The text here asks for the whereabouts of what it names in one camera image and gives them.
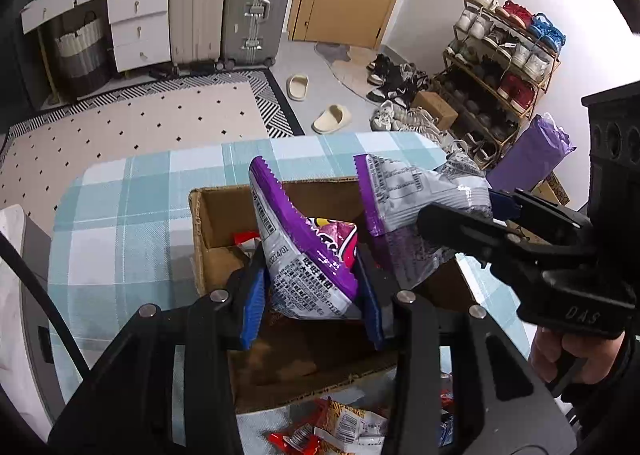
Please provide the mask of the person's right hand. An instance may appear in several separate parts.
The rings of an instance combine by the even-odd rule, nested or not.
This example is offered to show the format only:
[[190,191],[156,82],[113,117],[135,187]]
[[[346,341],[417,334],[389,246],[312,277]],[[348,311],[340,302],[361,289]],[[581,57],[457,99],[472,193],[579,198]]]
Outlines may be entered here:
[[624,339],[624,333],[610,340],[561,334],[538,327],[529,362],[545,383],[551,383],[558,375],[561,354],[566,352],[576,359],[585,360],[582,370],[574,378],[576,383],[594,385],[610,373]]

